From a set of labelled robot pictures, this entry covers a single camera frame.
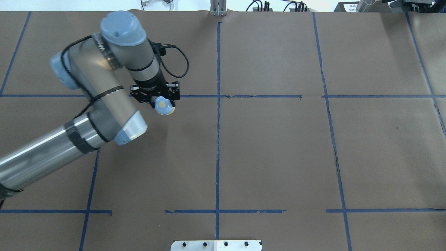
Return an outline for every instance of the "white label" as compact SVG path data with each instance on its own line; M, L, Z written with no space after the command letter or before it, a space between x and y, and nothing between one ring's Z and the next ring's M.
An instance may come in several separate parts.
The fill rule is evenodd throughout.
M357 12L356 7L358 4L344 4L344 9L346 12Z

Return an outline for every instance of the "white bracket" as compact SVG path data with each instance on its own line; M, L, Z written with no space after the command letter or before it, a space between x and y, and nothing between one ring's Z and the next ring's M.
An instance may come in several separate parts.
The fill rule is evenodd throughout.
M175 241L170 251L262 251L262 241Z
M211 0L211 16L226 16L226 0Z

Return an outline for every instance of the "robotic arm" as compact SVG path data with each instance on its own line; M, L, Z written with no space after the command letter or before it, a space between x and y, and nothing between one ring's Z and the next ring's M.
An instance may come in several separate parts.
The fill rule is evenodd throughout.
M101 32L76 41L51 58L51 67L70 89L82 89L89 105L74 119L0 159L0 200L109 141L124 145L147 130L140 112L113 74L126 67L136 85L131 95L162 115L175 110L179 83L166 82L156 54L136 16L117 11L101 22ZM84 114L89 107L93 109Z

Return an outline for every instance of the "blue joint cap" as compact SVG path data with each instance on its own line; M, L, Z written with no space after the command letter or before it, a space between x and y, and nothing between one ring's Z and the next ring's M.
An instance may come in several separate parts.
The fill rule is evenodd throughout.
M60 82L62 82L62 84L64 84L71 90L78 89L79 87L76 85L74 80L70 77L70 75L68 75L68 73L62 66L62 61L60 60L61 54L62 52L60 51L59 53L51 57L50 59L51 68L53 69L56 76L60 79ZM68 60L68 52L64 54L63 61L68 70L71 71L70 61Z
M113 140L116 144L122 146L141 136L146 131L147 124L141 116L140 111L137 111L125 123Z
M102 36L119 46L139 45L147 39L138 18L128 11L114 11L101 21Z
M175 111L175 107L172 106L170 100L159 96L155 100L155 111L161 115L171 115Z

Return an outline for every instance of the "vertical blue tape line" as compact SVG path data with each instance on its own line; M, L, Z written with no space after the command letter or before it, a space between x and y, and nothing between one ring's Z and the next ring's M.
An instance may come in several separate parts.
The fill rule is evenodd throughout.
M215 239L220 239L220 24L217 24L217 161L215 175Z
M322 82L324 83L325 103L326 103L326 106L327 106L328 122L330 124L331 142L333 144L334 155L336 157L336 169L337 169L337 172L338 172L339 194L341 195L342 209L345 210L344 189L342 187L341 170L339 168L338 150L336 149L336 141L335 141L335 136L334 136L335 131L333 129L333 122L332 122L332 119L331 119L330 104L329 104L329 101L328 101L327 85L326 85L326 82L325 82L324 71L322 70L321 46L319 44L318 26L317 26L317 23L316 23L316 15L314 13L313 13L313 23L314 23L314 33L316 35L316 45L318 47L319 65L320 65L320 68L321 68ZM349 230L349 227L348 227L347 213L344 212L343 215L344 215L344 225L345 225L345 233L346 233L346 237L347 237L348 250L351 251L350 230Z
M91 179L90 194L88 195L87 212L85 213L85 220L84 220L84 226L82 229L82 237L81 237L81 244L79 245L79 251L83 250L85 234L87 233L88 217L90 214L91 200L93 198L93 190L95 189L96 173L98 171L98 162L99 162L99 152L100 151L101 151L101 149L99 148L98 152L96 153L95 168L93 169L93 178Z
M423 59L421 58L420 50L418 49L417 41L415 40L415 36L413 35L412 24L410 23L409 13L406 12L407 24L409 26L410 36L412 36L413 44L415 45L415 51L417 52L418 59L420 60L421 68L423 69L424 78L426 79L427 86L429 87L429 92L432 97L432 101L434 102L435 110L437 111L438 119L440 120L440 125L443 130L443 135L446 138L446 129L444 125L444 121L442 119L442 115L440 114L440 110L438 109L437 101L434 97L434 91L432 90L432 85L430 84L429 77L427 76L426 68L424 67Z
M25 33L26 26L28 25L29 17L31 17L31 12L28 12L28 16L26 17L25 24L23 25L22 33L20 33L19 41L17 42L16 49L11 58L11 62L9 63L8 70L6 71L6 75L4 76L3 84L0 89L0 97L3 94L4 87L6 82L8 81L9 73L11 72L12 64L14 63L14 59L16 58L17 51L19 50L20 42L22 42L23 34Z

